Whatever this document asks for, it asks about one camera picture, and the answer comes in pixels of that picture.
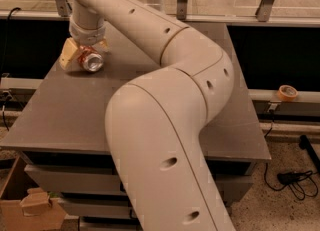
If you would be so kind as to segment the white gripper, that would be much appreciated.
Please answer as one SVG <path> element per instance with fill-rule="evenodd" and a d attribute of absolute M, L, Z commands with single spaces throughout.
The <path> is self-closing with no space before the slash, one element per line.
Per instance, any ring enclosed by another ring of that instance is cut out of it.
<path fill-rule="evenodd" d="M 67 70 L 71 62 L 79 56 L 79 45 L 91 46 L 97 43 L 96 50 L 98 52 L 105 53 L 108 51 L 108 44 L 104 39 L 104 25 L 99 28 L 87 29 L 80 27 L 71 20 L 69 32 L 71 37 L 66 39 L 59 57 L 59 64 L 64 70 Z"/>

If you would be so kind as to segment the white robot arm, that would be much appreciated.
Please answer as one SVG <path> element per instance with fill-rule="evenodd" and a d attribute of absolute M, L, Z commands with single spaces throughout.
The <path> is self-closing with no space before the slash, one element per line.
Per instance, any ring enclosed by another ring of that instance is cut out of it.
<path fill-rule="evenodd" d="M 105 114 L 107 144 L 143 231 L 235 231 L 199 142 L 232 94 L 227 53 L 137 0 L 75 1 L 160 66 L 120 87 Z"/>

